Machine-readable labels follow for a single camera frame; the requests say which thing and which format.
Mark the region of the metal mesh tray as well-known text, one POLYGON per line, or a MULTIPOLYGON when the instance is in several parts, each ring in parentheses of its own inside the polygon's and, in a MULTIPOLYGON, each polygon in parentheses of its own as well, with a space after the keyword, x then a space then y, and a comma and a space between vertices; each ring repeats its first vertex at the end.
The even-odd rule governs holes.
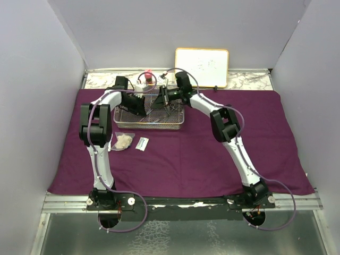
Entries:
POLYGON ((179 130, 184 123, 184 106, 180 100, 171 101, 168 106, 151 109, 152 103, 159 91, 145 95, 145 110, 147 116, 137 116, 125 110, 115 108, 113 121, 120 129, 161 129, 179 130))

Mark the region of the white gauze bag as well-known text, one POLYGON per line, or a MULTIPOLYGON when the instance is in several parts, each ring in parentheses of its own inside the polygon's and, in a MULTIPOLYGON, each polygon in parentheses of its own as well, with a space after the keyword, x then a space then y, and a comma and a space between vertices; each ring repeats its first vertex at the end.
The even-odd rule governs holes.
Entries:
POLYGON ((129 148, 132 144, 134 133, 115 132, 115 143, 110 146, 112 151, 122 151, 129 148))

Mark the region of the white blue label packet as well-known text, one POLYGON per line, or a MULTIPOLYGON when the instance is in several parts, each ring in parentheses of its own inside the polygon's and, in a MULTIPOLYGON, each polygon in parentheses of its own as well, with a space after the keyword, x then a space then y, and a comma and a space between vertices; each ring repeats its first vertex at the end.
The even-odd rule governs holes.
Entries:
POLYGON ((148 142, 149 142, 148 138, 141 137, 135 148, 140 151, 145 151, 148 142))

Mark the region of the purple cloth wrap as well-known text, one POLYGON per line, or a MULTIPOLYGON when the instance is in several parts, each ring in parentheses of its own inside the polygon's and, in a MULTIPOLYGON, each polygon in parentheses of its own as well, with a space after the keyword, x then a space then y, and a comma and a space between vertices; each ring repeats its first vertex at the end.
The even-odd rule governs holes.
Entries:
MULTIPOLYGON (((90 155, 79 138, 80 106, 98 99, 101 89, 78 92, 56 176, 48 191, 59 195, 88 194, 94 183, 90 155)), ((294 135, 281 98, 274 91, 205 90, 220 104, 239 110, 245 127, 242 140, 256 170, 269 179, 271 192, 308 195, 314 192, 298 157, 294 135)), ((179 130, 135 130, 132 146, 109 153, 118 190, 144 197, 203 198, 243 191, 231 156, 217 142, 210 119, 187 107, 179 130), (148 138, 145 151, 135 147, 148 138)))

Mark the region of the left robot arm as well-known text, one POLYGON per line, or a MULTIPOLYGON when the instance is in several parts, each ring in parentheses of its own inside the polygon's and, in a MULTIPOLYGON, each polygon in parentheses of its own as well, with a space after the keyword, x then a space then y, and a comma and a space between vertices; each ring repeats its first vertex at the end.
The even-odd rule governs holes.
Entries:
POLYGON ((127 112, 145 117, 145 97, 139 91, 128 91, 129 79, 117 76, 115 84, 97 100, 80 107, 79 138, 89 152, 94 182, 87 200, 88 210, 115 210, 119 196, 109 164, 109 145, 112 139, 111 111, 122 106, 127 112))

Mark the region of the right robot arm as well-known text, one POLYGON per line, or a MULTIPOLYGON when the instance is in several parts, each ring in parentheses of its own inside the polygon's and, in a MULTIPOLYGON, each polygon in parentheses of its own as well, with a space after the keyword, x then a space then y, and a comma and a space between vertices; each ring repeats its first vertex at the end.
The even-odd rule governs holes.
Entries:
POLYGON ((192 88, 189 74, 185 71, 177 72, 175 80, 176 89, 168 89, 168 71, 164 71, 159 80, 159 95, 151 105, 152 108, 160 108, 174 100, 180 100, 183 105, 188 105, 210 119, 214 138, 229 152, 241 177, 243 187, 243 199, 250 208, 261 205, 269 195, 268 186, 263 177, 255 169, 244 147, 241 130, 242 127, 236 117, 238 113, 231 106, 224 106, 206 97, 199 90, 192 88))

